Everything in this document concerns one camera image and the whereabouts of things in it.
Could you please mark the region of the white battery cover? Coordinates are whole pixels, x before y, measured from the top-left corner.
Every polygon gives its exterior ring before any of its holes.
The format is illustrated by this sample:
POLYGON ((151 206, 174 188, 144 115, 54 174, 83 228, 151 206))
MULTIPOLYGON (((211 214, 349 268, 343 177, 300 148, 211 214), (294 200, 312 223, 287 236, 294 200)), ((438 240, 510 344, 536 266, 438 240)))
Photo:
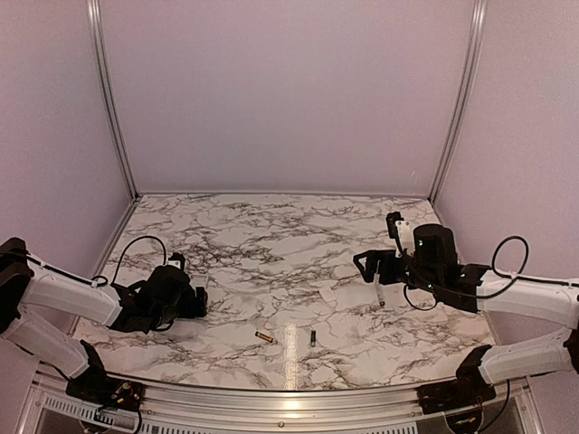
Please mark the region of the white battery cover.
POLYGON ((331 303, 336 300, 336 295, 331 288, 321 288, 318 292, 326 303, 331 303))

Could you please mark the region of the black gold battery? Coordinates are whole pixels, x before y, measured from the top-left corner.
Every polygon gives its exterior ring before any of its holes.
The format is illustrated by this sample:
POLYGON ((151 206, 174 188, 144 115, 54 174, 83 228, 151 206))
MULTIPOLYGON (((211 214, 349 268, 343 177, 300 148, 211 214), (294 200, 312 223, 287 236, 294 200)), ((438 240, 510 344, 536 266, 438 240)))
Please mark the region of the black gold battery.
POLYGON ((259 332, 259 331, 255 332, 255 335, 256 335, 257 337, 259 337, 260 339, 268 342, 269 344, 273 344, 273 343, 274 343, 274 338, 273 338, 273 337, 270 337, 270 336, 268 336, 268 335, 265 335, 265 334, 263 334, 263 333, 261 333, 261 332, 259 332))

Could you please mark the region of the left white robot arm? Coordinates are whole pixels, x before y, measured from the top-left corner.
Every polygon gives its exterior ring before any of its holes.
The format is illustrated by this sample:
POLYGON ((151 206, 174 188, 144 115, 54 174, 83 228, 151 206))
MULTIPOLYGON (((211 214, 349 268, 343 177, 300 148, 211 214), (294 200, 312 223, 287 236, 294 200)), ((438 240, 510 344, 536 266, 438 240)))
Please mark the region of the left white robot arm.
POLYGON ((177 319, 207 313, 206 285, 185 273, 174 254, 151 275, 129 286, 104 278, 87 279, 34 257, 19 238, 1 246, 1 336, 51 364, 95 402, 113 396, 114 382, 96 351, 34 312, 48 307, 122 332, 164 331, 177 319))

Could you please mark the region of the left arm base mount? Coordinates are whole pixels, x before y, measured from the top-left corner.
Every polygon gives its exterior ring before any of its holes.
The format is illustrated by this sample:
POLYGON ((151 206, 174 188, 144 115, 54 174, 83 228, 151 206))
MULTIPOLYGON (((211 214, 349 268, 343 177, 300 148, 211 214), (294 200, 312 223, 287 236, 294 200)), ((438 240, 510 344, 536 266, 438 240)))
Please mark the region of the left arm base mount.
POLYGON ((67 381, 66 394, 99 404, 101 409, 139 411, 144 385, 140 382, 110 377, 95 348, 84 340, 81 340, 81 345, 88 356, 88 368, 67 381))

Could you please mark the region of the white remote control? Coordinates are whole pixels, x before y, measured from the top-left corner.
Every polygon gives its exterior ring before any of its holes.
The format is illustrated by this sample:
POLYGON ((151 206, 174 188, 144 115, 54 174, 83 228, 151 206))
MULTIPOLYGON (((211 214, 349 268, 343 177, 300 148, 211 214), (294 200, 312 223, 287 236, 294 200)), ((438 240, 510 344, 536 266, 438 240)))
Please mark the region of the white remote control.
POLYGON ((194 289, 203 288, 207 290, 210 281, 207 274, 192 274, 190 279, 191 286, 194 289))

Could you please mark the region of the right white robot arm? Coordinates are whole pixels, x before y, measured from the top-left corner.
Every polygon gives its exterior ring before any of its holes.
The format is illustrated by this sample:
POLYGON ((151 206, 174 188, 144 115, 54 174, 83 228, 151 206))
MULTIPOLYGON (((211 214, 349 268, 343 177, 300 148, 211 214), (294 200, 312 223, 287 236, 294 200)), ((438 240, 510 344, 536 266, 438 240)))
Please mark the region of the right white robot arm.
POLYGON ((456 371, 448 396, 466 405, 484 384, 578 369, 578 283, 507 273, 496 265, 462 264, 453 232, 440 224, 388 227, 392 250, 367 250, 353 258, 363 280, 403 285, 432 294, 435 304, 463 312, 499 312, 543 319, 559 330, 511 345, 472 350, 456 371))

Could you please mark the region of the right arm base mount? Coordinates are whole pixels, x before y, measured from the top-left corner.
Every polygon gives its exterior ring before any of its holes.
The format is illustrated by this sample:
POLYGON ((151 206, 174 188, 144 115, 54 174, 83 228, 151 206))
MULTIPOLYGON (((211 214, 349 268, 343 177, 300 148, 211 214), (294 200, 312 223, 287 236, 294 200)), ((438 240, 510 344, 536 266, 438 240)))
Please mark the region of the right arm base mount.
POLYGON ((495 399, 494 387, 484 381, 479 371, 482 357, 490 348, 490 344, 474 348, 457 368, 453 380, 418 387, 422 412, 432 414, 456 410, 495 399))

